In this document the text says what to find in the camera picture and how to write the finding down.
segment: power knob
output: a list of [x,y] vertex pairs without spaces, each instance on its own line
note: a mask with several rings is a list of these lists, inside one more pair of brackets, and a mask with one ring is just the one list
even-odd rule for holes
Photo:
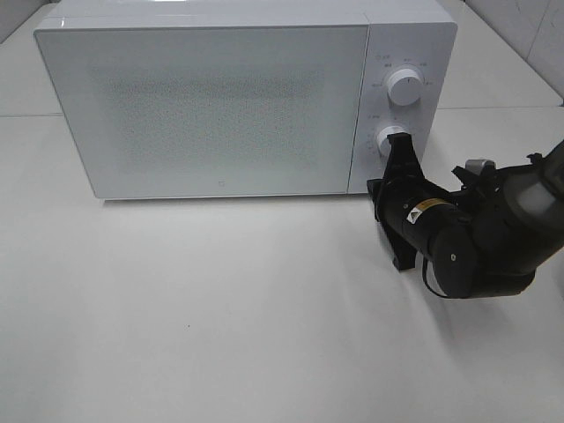
[[417,68],[403,67],[394,70],[386,81],[388,96],[398,106],[409,106],[421,97],[423,75]]

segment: white wall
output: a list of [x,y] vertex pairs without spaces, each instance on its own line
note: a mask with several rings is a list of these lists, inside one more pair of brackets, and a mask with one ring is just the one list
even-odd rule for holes
[[564,0],[466,0],[466,3],[564,95]]
[[0,42],[48,0],[0,0]]

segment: control panel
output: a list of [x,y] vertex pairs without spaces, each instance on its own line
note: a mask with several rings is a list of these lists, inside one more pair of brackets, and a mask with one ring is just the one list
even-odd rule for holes
[[421,159],[441,94],[456,24],[372,25],[360,92],[348,192],[381,178],[389,134],[412,134]]

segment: timer knob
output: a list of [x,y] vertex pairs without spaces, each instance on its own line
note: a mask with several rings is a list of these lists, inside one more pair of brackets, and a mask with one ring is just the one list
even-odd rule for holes
[[403,126],[388,126],[378,132],[378,135],[376,136],[376,143],[378,144],[378,150],[380,150],[380,154],[382,156],[390,156],[391,145],[388,142],[388,135],[399,134],[400,132],[409,133],[409,131]]

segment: cable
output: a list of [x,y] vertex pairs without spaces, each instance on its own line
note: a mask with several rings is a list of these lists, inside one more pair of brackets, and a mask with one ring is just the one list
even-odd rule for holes
[[430,285],[429,282],[427,281],[427,268],[429,265],[429,261],[427,260],[426,257],[423,258],[423,283],[425,283],[425,286],[427,287],[427,289],[429,291],[431,291],[432,293],[434,293],[437,297],[440,298],[450,298],[448,295],[443,295],[442,293],[437,293]]

